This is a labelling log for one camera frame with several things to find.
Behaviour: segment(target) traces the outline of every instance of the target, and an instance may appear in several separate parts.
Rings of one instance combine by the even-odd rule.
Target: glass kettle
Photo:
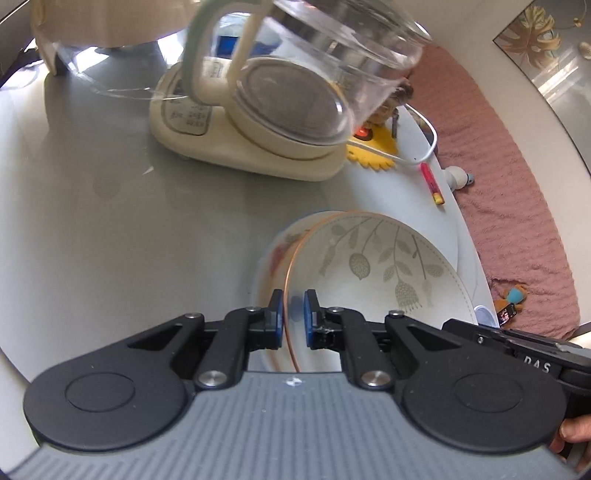
[[[220,74],[208,54],[230,12],[250,14]],[[262,28],[280,38],[271,54],[253,45]],[[398,86],[430,42],[416,22],[382,0],[203,0],[191,21],[183,84],[199,103],[225,108],[259,146],[317,158],[341,145]]]

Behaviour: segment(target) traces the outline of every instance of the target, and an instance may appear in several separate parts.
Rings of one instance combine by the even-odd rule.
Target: pink blanket
[[[519,148],[446,50],[428,48],[411,81],[412,105],[439,133],[441,166],[458,165],[475,176],[475,184],[456,192],[456,199],[493,298],[516,283],[529,292],[523,312],[508,327],[568,337],[580,319],[573,276],[554,219]]]

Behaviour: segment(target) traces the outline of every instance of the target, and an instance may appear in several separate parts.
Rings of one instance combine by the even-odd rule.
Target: bowl
[[[338,353],[306,345],[303,299],[310,288],[322,306],[354,309],[371,322],[403,310],[439,329],[450,318],[477,324],[470,297],[441,252],[413,228],[377,213],[306,217],[275,240],[261,266],[257,304],[266,304],[273,288],[284,290],[284,345],[265,354],[273,371],[341,370]]]

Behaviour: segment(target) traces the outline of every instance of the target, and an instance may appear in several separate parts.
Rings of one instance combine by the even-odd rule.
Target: kettle handle
[[[238,72],[246,62],[259,28],[272,0],[203,0],[191,20],[183,53],[183,85],[188,96],[197,103],[218,105],[233,92]],[[234,12],[249,13],[242,35],[234,48],[225,78],[203,77],[203,61],[213,31],[219,20]]]

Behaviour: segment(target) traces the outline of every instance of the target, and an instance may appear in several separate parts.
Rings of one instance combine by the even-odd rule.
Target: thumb
[[[560,426],[560,436],[569,443],[588,442],[591,440],[591,415],[575,419],[566,419]]]

